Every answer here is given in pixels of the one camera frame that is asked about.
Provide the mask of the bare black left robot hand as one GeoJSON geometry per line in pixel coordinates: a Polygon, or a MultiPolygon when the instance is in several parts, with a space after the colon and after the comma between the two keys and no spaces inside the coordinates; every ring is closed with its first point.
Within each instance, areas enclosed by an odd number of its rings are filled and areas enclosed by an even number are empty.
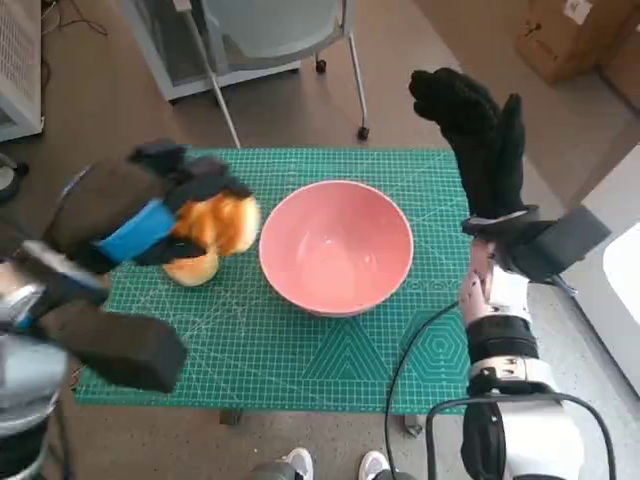
{"type": "Polygon", "coordinates": [[[97,274],[126,261],[146,266],[198,257],[206,245],[178,232],[178,213],[221,193],[244,200],[252,192],[216,157],[190,160],[182,144],[145,143],[124,160],[82,170],[64,188],[44,239],[97,274]]]}

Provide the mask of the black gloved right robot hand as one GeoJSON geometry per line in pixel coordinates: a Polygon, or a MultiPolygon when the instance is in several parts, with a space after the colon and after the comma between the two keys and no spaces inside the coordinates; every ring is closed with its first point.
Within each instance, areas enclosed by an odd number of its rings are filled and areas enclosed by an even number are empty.
{"type": "Polygon", "coordinates": [[[451,68],[414,71],[409,92],[415,113],[439,127],[455,154],[469,213],[489,220],[524,211],[521,97],[499,105],[484,85],[451,68]]]}

